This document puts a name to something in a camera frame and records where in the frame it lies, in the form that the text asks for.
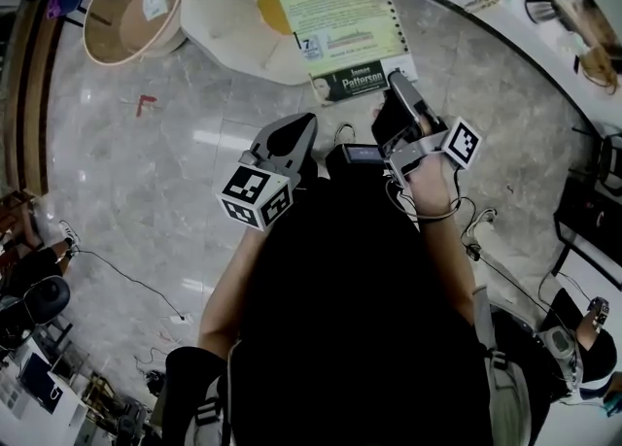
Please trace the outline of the white desk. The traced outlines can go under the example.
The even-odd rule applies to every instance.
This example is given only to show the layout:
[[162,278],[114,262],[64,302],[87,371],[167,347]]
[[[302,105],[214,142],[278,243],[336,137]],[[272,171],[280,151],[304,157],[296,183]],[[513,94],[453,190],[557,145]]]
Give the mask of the white desk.
[[17,381],[32,354],[46,360],[28,340],[8,365],[0,368],[0,442],[6,446],[73,446],[86,417],[86,406],[60,377],[50,373],[54,392],[62,392],[50,413]]

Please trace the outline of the black metal rack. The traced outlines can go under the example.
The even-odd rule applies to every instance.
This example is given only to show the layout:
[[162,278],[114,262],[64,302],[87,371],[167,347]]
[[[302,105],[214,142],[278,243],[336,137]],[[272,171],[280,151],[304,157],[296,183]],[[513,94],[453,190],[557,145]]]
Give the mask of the black metal rack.
[[583,168],[572,168],[553,215],[565,248],[622,292],[622,132],[576,129],[592,142]]

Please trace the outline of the person's right forearm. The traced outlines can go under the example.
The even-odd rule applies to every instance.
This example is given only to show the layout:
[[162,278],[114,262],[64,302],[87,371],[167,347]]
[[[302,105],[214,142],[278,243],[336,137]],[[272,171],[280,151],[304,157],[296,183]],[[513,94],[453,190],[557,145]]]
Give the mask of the person's right forearm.
[[472,326],[475,279],[453,217],[419,225],[434,273],[449,304]]

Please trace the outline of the person's right hand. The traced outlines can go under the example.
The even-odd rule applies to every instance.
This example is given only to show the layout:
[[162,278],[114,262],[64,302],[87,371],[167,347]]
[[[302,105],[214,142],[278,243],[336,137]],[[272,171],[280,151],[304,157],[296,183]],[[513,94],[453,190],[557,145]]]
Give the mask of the person's right hand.
[[433,215],[447,211],[452,201],[445,176],[443,154],[430,154],[407,177],[417,214]]

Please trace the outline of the white cushioned chair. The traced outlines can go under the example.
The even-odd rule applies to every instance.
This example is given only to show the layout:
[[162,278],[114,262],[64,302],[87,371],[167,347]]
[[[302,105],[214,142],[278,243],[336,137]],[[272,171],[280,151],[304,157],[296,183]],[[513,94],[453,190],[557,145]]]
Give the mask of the white cushioned chair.
[[309,81],[294,37],[270,28],[257,0],[182,0],[181,27],[226,68],[286,86]]

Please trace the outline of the person's white shoe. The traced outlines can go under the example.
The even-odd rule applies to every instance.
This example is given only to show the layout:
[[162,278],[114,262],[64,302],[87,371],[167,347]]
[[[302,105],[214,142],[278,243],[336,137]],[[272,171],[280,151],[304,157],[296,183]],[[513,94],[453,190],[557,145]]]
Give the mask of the person's white shoe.
[[342,123],[334,134],[334,146],[354,144],[356,142],[355,127],[349,122]]

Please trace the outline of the person's left forearm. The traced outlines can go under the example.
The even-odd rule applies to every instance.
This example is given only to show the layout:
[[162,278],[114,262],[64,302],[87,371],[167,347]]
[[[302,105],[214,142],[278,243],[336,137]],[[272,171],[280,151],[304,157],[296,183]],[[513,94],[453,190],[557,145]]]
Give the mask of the person's left forearm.
[[250,278],[267,232],[248,227],[202,313],[197,347],[226,360],[235,344]]

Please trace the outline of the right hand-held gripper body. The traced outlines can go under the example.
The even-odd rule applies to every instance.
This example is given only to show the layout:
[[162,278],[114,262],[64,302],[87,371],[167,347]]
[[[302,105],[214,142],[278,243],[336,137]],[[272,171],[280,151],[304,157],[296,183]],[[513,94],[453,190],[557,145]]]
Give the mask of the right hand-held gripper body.
[[426,135],[422,125],[414,121],[381,146],[383,158],[402,188],[408,186],[408,176],[419,169],[425,157],[444,154],[455,169],[467,170],[481,147],[482,137],[462,118],[457,118],[451,128],[442,120],[432,123],[431,128],[432,133]]

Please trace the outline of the black recorder with screen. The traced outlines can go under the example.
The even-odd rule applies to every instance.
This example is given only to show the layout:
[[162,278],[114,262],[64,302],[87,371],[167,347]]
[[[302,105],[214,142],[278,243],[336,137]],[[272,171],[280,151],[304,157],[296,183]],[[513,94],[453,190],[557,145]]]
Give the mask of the black recorder with screen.
[[375,145],[343,144],[342,152],[349,164],[384,165],[384,158]]

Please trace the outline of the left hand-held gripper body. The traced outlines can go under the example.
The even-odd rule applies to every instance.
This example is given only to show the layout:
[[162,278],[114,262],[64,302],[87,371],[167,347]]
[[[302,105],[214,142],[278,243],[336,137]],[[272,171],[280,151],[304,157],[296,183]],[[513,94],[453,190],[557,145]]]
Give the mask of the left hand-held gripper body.
[[225,173],[216,196],[230,219],[266,231],[293,205],[294,187],[290,157],[247,150]]

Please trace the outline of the person's body in black clothing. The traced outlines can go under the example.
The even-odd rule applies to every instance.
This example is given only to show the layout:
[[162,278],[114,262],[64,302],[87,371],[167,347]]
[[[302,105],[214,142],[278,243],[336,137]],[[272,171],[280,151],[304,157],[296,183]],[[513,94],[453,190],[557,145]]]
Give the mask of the person's body in black clothing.
[[492,446],[483,350],[380,168],[340,151],[267,237],[237,340],[166,361],[163,446]]

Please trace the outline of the black office chair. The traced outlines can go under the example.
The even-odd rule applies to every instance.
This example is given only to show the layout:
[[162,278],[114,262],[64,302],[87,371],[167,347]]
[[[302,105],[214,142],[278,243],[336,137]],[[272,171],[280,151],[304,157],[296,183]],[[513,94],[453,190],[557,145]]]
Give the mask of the black office chair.
[[0,297],[0,340],[17,344],[34,330],[59,315],[68,305],[70,289],[60,276],[49,276],[23,294]]

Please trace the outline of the yellow cushion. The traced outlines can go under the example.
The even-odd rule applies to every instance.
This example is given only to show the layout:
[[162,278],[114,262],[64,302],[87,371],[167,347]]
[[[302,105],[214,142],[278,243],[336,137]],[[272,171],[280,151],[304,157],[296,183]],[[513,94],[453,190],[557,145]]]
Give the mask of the yellow cushion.
[[284,36],[292,36],[287,16],[280,0],[257,0],[263,21],[274,31]]

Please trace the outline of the wooden step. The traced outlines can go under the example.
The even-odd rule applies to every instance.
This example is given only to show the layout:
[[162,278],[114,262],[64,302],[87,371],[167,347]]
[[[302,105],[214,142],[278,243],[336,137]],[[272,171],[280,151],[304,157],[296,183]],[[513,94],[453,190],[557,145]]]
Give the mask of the wooden step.
[[49,0],[24,1],[8,45],[4,157],[10,189],[48,193],[47,124],[52,70],[63,22],[47,18]]

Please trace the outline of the pale green book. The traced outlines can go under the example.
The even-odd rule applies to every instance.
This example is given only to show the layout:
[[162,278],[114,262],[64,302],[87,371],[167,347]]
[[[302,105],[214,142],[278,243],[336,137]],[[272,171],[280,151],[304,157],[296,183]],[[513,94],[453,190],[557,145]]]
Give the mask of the pale green book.
[[279,0],[324,106],[418,78],[394,0]]

